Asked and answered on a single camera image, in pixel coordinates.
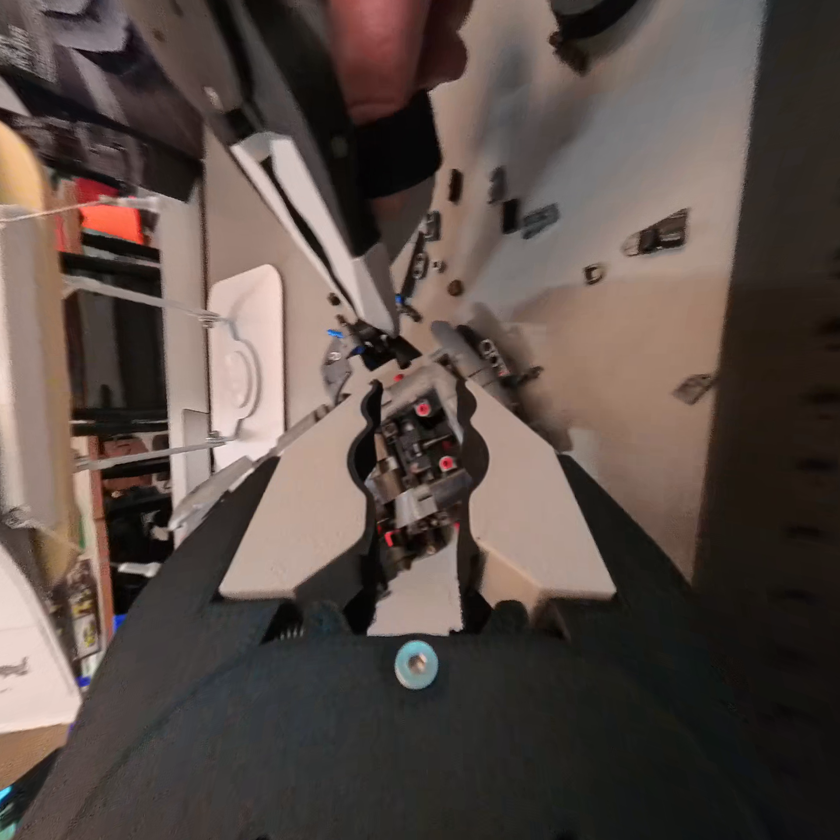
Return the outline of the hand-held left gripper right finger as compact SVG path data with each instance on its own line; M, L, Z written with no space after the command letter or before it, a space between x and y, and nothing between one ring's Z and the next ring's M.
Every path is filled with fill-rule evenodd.
M516 602L527 623L554 600L617 594L559 453L487 390L456 386L468 486L459 503L456 573L464 630Z

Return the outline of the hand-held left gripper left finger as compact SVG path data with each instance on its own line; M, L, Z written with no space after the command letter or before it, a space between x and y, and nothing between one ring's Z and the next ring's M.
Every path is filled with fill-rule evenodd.
M375 505L364 480L375 461L383 386L368 382L289 443L218 588L232 607L278 608L275 634L357 634L347 612L375 593Z

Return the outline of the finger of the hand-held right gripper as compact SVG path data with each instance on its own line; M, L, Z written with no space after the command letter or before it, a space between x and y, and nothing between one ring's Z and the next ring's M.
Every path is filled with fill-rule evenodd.
M359 319L392 338L398 337L400 314L391 263L381 241L351 259L351 277L353 305Z
M254 133L229 151L330 291L358 319L354 259L294 140Z

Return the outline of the grey lego car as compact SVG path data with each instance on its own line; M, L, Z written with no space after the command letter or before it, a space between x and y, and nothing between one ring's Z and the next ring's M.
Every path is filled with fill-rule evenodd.
M543 371L510 366L491 339L466 325L435 321L432 332L436 351L383 391L374 464L364 480L374 503L374 598L415 559L440 551L459 521L469 479L456 383L473 381L518 413L518 391Z

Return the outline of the scattered dark lego pieces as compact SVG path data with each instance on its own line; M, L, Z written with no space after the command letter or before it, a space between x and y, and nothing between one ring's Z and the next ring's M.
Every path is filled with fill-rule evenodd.
M500 205L500 231L504 235L520 233L523 239L530 240L560 220L560 210L555 203L541 206L522 216L519 200L507 198L506 190L506 172L504 168L498 167L490 176L489 201L490 205ZM689 235L689 219L690 210L681 208L641 228L622 243L622 254L626 257L651 256L685 247ZM436 209L428 211L419 225L402 287L396 295L398 310L415 322L423 320L410 303L417 284L430 270L442 273L447 267L444 260L431 259L427 251L429 245L441 240L442 234L440 212ZM693 374L677 386L674 397L689 406L695 405L709 392L716 378L713 373Z

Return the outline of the dark printed set box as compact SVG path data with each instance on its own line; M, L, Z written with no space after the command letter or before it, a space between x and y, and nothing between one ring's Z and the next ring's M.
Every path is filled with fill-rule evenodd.
M203 127L118 1L1 2L2 124L47 166L188 203Z

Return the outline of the black lego wheel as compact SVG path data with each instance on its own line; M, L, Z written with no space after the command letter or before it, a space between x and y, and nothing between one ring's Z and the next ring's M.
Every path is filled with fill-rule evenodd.
M554 29L548 43L557 60L578 77L590 68L581 42L596 38L618 24L637 1L548 1Z

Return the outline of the person's right hand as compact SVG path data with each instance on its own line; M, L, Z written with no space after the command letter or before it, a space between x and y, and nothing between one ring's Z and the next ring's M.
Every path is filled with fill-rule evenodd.
M456 81L471 1L329 1L332 61L352 121L401 111L419 91Z

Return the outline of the white book stand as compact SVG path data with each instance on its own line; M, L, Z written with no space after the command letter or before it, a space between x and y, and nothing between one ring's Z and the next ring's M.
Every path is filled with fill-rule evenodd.
M2 522L35 534L42 574L55 582L79 550L70 452L70 388L58 253L44 224L66 208L42 208L44 168L2 125ZM259 266L218 282L211 308L151 298L152 306L208 322L211 421L218 436L170 449L212 449L217 472L174 508L171 529L193 528L225 491L285 432L284 325L280 274Z

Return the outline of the instruction booklet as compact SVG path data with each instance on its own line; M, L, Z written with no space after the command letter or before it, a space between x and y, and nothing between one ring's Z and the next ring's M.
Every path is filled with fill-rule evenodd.
M81 693L38 595L1 548L1 733L69 725Z

